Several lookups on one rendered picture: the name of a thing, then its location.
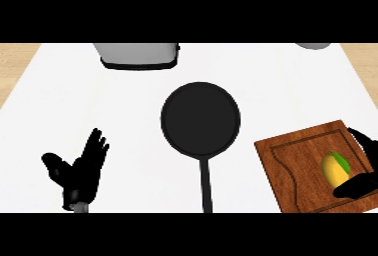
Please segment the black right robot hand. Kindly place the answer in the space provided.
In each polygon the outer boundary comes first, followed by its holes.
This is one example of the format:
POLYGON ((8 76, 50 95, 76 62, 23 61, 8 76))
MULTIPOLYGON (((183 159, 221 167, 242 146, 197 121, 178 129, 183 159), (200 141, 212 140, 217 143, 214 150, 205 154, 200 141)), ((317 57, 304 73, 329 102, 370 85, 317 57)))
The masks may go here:
POLYGON ((372 171, 357 174, 335 189, 333 196, 336 198, 358 199, 378 189, 378 140, 372 140, 363 133, 352 128, 346 128, 357 143, 364 151, 372 171))

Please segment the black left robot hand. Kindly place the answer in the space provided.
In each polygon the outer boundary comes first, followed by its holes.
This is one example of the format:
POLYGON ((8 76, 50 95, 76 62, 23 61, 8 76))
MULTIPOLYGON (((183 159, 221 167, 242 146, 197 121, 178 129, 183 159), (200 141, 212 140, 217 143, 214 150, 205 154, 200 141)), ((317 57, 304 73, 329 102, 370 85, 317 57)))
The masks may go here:
POLYGON ((61 187, 61 208, 66 211, 73 212, 72 205, 78 202, 85 202, 90 205, 95 198, 100 170, 107 150, 109 144, 106 143, 106 138, 101 136, 101 131, 94 128, 84 145, 81 156, 72 164, 67 164, 54 153, 44 153, 41 156, 48 177, 61 187))

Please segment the brown wooden cutting board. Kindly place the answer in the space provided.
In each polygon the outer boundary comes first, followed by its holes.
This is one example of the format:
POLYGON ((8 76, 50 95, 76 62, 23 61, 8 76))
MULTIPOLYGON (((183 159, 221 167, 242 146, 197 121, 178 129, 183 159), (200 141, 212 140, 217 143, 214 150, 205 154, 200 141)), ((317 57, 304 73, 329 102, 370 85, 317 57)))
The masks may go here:
POLYGON ((348 160, 349 176, 372 171, 364 152, 341 120, 256 141, 253 145, 283 213, 378 210, 378 190, 355 200, 335 198, 321 175, 321 158, 329 151, 348 160))

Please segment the black frying pan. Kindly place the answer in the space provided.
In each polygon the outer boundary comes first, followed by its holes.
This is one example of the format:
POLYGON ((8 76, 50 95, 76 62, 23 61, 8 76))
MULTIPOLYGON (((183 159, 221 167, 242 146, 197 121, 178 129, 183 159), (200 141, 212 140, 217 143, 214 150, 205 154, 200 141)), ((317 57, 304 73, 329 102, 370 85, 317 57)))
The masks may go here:
POLYGON ((227 91, 208 82, 180 86, 160 110, 160 130, 171 147, 199 161, 202 210, 212 212, 208 161, 230 147, 240 112, 227 91))

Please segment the grey round container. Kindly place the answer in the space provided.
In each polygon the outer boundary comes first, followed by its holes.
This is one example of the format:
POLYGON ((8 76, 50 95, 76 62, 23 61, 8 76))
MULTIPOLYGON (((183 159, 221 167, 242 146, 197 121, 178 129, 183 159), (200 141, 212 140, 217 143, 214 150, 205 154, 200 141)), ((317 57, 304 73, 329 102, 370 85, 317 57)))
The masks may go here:
POLYGON ((301 48, 310 50, 320 50, 324 49, 330 43, 295 43, 301 48))

